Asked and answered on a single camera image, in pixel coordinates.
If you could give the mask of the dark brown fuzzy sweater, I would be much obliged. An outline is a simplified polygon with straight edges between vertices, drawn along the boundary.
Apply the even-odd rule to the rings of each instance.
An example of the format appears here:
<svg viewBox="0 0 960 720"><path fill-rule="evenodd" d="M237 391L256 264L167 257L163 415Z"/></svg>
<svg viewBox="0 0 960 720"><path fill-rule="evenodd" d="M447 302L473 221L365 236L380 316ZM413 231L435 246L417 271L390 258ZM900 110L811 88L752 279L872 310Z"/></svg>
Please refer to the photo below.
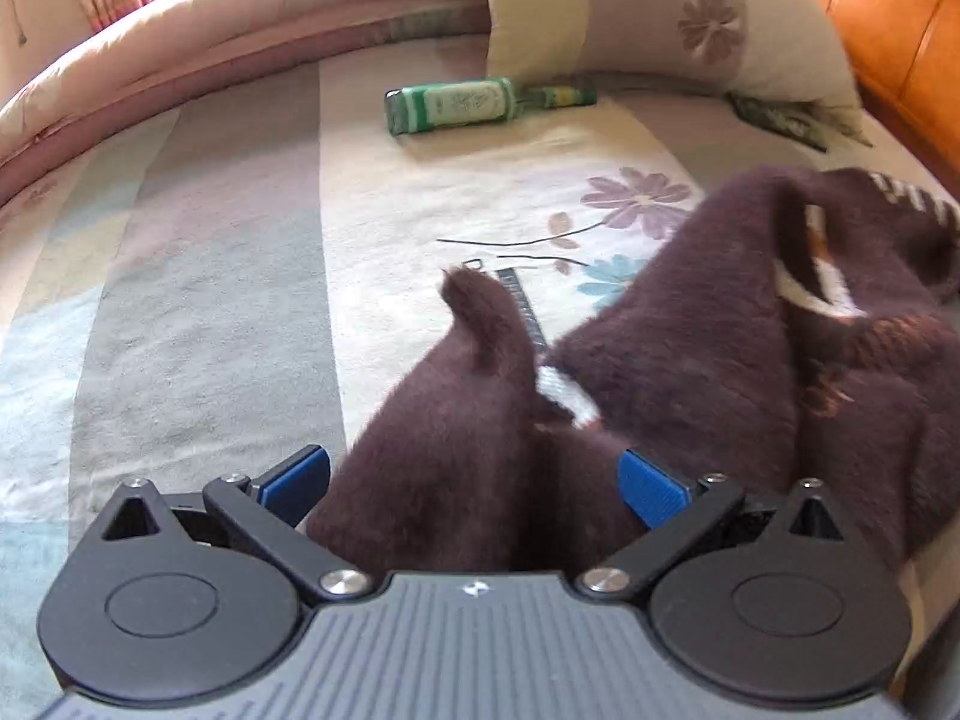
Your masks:
<svg viewBox="0 0 960 720"><path fill-rule="evenodd" d="M859 169L759 169L698 205L594 319L535 353L494 278L309 514L370 574L579 574L644 533L625 450L752 493L827 483L900 567L958 512L958 208Z"/></svg>

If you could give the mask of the striped pastel bed sheet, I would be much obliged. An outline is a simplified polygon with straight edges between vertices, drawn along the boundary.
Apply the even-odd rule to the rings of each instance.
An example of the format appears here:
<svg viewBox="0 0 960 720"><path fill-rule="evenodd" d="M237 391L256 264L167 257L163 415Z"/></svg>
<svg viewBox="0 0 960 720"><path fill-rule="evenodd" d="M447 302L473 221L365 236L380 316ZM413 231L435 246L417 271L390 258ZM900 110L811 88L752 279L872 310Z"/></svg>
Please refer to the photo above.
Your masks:
<svg viewBox="0 0 960 720"><path fill-rule="evenodd" d="M480 36L387 44L207 94L5 205L5 717L57 697L37 608L117 484L195 491L308 444L342 457L448 327L448 266L507 271L556 338L755 167L862 167L952 199L874 119L817 151L649 83L387 132L389 89L475 78L485 54Z"/></svg>

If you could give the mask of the dark green patterned packet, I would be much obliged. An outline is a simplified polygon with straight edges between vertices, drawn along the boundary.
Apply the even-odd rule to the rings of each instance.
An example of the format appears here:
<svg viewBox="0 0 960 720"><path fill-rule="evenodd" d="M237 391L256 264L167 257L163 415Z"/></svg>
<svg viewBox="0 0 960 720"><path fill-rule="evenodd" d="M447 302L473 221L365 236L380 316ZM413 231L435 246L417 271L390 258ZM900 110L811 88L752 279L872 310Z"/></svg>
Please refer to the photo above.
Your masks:
<svg viewBox="0 0 960 720"><path fill-rule="evenodd" d="M838 133L867 148L872 146L862 128L861 109L857 106L763 101L734 93L727 93L726 99L742 122L820 153L830 151L827 132Z"/></svg>

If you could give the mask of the green glass bottle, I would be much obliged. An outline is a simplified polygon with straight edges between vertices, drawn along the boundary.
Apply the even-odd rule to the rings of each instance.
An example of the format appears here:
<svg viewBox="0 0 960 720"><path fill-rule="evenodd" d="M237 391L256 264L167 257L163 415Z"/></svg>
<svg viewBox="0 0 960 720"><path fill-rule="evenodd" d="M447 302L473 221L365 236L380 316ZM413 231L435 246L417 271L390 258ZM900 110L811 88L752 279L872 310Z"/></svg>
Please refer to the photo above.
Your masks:
<svg viewBox="0 0 960 720"><path fill-rule="evenodd" d="M384 94L387 130L394 137L441 128L504 124L528 110L594 106L589 86L550 85L519 88L509 78L404 86Z"/></svg>

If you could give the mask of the floral cream pillow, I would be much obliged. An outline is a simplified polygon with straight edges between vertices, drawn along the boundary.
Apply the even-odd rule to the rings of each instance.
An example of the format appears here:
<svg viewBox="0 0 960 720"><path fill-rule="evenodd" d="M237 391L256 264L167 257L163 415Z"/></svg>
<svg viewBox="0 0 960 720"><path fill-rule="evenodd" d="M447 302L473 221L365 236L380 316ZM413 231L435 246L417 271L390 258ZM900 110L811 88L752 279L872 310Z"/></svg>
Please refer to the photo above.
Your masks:
<svg viewBox="0 0 960 720"><path fill-rule="evenodd" d="M817 0L488 0L488 70L521 83L591 73L856 117L848 57Z"/></svg>

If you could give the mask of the pink floral folded quilt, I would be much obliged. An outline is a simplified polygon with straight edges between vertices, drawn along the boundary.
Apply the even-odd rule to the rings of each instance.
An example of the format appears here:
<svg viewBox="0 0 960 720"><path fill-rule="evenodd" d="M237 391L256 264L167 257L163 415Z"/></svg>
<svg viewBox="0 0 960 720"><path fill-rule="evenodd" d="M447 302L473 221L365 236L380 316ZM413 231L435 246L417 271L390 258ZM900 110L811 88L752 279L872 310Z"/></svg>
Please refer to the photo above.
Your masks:
<svg viewBox="0 0 960 720"><path fill-rule="evenodd" d="M110 135L304 62L480 34L487 0L155 0L86 39L2 110L2 197Z"/></svg>

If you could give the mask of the orange wooden headboard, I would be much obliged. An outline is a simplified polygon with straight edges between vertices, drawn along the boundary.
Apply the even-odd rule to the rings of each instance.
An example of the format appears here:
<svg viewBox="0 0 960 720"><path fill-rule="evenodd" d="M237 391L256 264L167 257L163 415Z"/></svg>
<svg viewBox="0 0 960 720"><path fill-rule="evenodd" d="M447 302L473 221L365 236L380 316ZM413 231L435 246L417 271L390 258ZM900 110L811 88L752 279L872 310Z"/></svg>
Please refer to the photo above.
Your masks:
<svg viewBox="0 0 960 720"><path fill-rule="evenodd" d="M818 0L867 110L958 192L958 0Z"/></svg>

